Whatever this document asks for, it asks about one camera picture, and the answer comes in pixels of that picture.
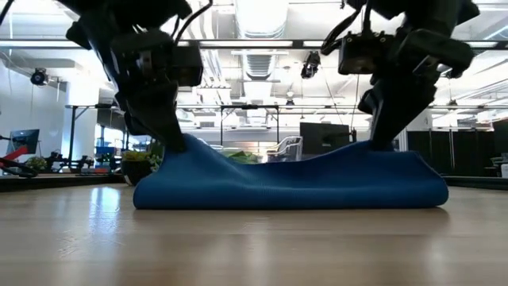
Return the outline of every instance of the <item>crumpled blue cloth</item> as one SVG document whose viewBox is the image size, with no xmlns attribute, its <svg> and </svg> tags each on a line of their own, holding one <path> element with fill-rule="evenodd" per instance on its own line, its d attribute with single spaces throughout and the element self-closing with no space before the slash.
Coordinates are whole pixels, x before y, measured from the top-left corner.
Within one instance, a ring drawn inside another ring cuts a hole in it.
<svg viewBox="0 0 508 286">
<path fill-rule="evenodd" d="M 166 150 L 136 187 L 137 209 L 308 210 L 436 207 L 445 181 L 412 152 L 357 142 L 297 162 L 239 164 L 189 134 L 185 153 Z"/>
</svg>

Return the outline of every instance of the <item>black partition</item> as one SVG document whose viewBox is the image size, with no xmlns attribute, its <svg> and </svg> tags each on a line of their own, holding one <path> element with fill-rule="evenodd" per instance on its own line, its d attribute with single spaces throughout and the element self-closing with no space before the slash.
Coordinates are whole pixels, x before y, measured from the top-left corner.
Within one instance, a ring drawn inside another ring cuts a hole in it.
<svg viewBox="0 0 508 286">
<path fill-rule="evenodd" d="M 431 135 L 432 162 L 430 165 L 440 174 L 453 174 L 450 132 L 432 131 Z"/>
<path fill-rule="evenodd" d="M 434 170 L 449 176 L 492 176 L 488 168 L 491 158 L 498 156 L 494 133 L 476 129 L 409 131 L 407 145 Z"/>
</svg>

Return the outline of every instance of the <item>computer monitor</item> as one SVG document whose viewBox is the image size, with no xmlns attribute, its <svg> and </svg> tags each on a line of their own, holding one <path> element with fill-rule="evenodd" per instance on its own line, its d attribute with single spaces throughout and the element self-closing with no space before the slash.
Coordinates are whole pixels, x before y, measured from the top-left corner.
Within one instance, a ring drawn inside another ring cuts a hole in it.
<svg viewBox="0 0 508 286">
<path fill-rule="evenodd" d="M 349 145 L 349 126 L 329 123 L 300 122 L 302 153 L 321 155 Z"/>
<path fill-rule="evenodd" d="M 508 120 L 493 122 L 495 152 L 508 153 Z"/>
<path fill-rule="evenodd" d="M 39 130 L 18 130 L 10 133 L 9 146 L 7 153 L 12 153 L 22 146 L 28 149 L 27 154 L 35 154 L 37 152 L 37 144 L 39 143 Z"/>
</svg>

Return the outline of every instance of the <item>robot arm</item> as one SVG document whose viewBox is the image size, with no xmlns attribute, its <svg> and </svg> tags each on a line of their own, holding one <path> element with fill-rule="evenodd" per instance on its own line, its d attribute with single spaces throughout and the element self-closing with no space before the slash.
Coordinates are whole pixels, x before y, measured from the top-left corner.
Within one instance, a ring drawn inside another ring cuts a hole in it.
<svg viewBox="0 0 508 286">
<path fill-rule="evenodd" d="M 472 62 L 471 48 L 450 38 L 456 25 L 479 15 L 471 0 L 349 0 L 356 12 L 326 38 L 321 53 L 339 48 L 339 73 L 372 74 L 373 88 L 361 98 L 358 109 L 372 115 L 371 146 L 384 149 L 433 100 L 439 64 L 460 77 Z M 366 5 L 363 31 L 336 38 L 351 25 Z M 369 15 L 386 19 L 405 13 L 395 35 L 371 31 Z"/>
<path fill-rule="evenodd" d="M 192 16 L 185 0 L 57 1 L 80 16 L 66 36 L 96 52 L 118 89 L 115 98 L 125 111 L 130 133 L 148 134 L 176 152 L 184 151 L 176 95 L 179 86 L 201 83 L 203 66 L 199 48 L 178 46 L 178 41 L 212 0 Z M 479 10 L 471 0 L 347 0 L 347 4 L 356 12 L 330 32 L 321 54 L 339 48 L 339 73 L 372 74 L 373 87 L 362 96 L 358 109 L 372 115 L 372 148 L 384 149 L 433 101 L 439 64 L 452 68 L 451 77 L 469 67 L 472 50 L 450 36 L 456 25 L 476 17 Z M 362 33 L 337 39 L 363 6 Z M 395 35 L 375 33 L 371 10 L 387 19 L 401 13 L 406 18 Z M 175 38 L 159 30 L 171 17 L 189 17 Z"/>
</svg>

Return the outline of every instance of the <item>wooden surface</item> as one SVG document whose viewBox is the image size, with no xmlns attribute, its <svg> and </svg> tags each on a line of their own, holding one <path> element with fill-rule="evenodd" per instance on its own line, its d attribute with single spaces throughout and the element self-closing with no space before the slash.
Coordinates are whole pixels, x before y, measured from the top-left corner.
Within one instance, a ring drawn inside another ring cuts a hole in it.
<svg viewBox="0 0 508 286">
<path fill-rule="evenodd" d="M 0 194 L 2 285 L 508 285 L 508 192 L 423 211 L 135 211 L 132 192 Z"/>
</svg>

